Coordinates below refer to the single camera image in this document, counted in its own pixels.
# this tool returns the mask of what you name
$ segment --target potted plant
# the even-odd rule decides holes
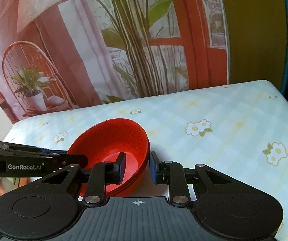
[[[44,77],[43,72],[38,72],[34,68],[16,69],[17,75],[10,77],[18,88],[18,93],[23,99],[26,98],[31,107],[36,110],[47,110],[44,101],[44,89],[49,88],[47,83],[55,81],[54,78]]]
[[[171,82],[167,75],[168,65],[165,54],[161,46],[155,46],[155,48],[150,46],[152,40],[150,28],[168,14],[172,0],[156,0],[152,5],[149,0],[94,1],[100,4],[111,20],[111,26],[101,30],[106,46],[125,51],[130,69],[128,71],[117,70],[117,72],[124,80],[127,79],[132,95],[149,97],[173,92],[170,89]]]

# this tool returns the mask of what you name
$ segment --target wooden chair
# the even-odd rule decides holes
[[[46,106],[47,110],[37,110],[30,105],[26,98],[22,98],[17,93],[15,94],[18,85],[14,83],[13,77],[17,75],[16,69],[36,68],[38,72],[43,72],[44,77],[54,78],[55,81],[48,83],[48,89],[45,89],[46,98],[50,96],[57,96],[65,100],[65,102],[56,107]],[[2,59],[2,72],[14,96],[18,100],[19,105],[24,110],[25,114],[23,117],[30,117],[41,115],[45,113],[57,112],[76,108],[70,99],[65,86],[61,82],[61,77],[57,72],[56,68],[47,57],[44,51],[39,48],[36,44],[29,41],[17,41],[11,44],[4,53]]]

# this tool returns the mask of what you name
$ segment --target ribbed black surface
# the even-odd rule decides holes
[[[204,241],[201,231],[188,209],[172,207],[164,197],[110,198],[103,207],[86,209],[76,225],[50,240]]]

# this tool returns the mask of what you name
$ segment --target circular pad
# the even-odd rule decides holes
[[[46,214],[50,209],[47,199],[41,197],[27,197],[18,200],[12,210],[24,218],[36,218]]]
[[[260,211],[260,205],[247,197],[229,198],[223,203],[224,210],[237,218],[251,218]]]
[[[263,240],[276,233],[283,210],[275,198],[261,191],[212,193],[197,201],[195,215],[203,228],[223,238]]]

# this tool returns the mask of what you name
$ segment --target yellow wall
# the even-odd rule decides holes
[[[286,52],[284,0],[223,0],[231,83],[269,80],[280,89]]]

